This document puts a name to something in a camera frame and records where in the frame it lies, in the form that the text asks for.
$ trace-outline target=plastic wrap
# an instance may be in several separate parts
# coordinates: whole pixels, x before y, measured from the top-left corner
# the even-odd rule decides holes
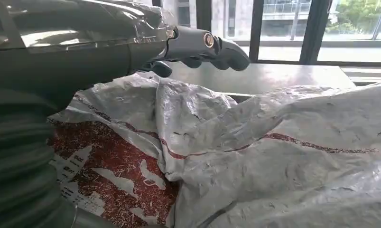
[[[380,85],[236,104],[134,75],[78,92],[51,121],[65,197],[119,227],[381,228]],[[70,161],[81,168],[66,174]]]
[[[123,0],[0,1],[0,49],[48,52],[159,42],[176,24],[162,8]]]

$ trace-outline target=balcony railing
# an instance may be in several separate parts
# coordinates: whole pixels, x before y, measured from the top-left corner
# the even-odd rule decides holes
[[[301,9],[299,12],[309,12],[310,4],[310,2],[301,3]],[[297,3],[265,4],[263,13],[295,13],[297,8]]]

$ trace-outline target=red printed pattern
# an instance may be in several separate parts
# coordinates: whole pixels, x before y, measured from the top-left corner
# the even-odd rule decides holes
[[[101,122],[51,123],[56,127],[56,132],[49,144],[62,158],[68,159],[75,151],[92,146],[89,159],[71,181],[78,183],[79,192],[84,196],[89,197],[94,191],[100,194],[100,199],[105,203],[105,211],[101,214],[103,218],[118,227],[144,226],[147,223],[130,211],[141,208],[144,216],[155,216],[158,224],[165,224],[176,200],[178,185],[165,179],[157,166],[157,159],[146,155]],[[148,171],[164,180],[165,190],[143,177],[140,170],[143,160]],[[133,192],[123,191],[95,172],[94,168],[106,169],[117,178],[133,181]]]

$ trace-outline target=screw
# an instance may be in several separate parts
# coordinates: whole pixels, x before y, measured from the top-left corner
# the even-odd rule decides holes
[[[204,34],[204,43],[208,48],[212,48],[214,45],[214,37],[211,35],[211,33],[207,32]]]

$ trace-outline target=gray robotic hand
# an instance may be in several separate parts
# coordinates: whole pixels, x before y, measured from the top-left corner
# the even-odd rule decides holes
[[[147,63],[141,71],[153,71],[161,77],[170,76],[172,69],[160,60],[181,61],[190,68],[211,62],[219,70],[232,68],[237,71],[246,69],[250,63],[237,44],[208,31],[177,26],[168,33],[167,48],[155,58],[157,61]]]

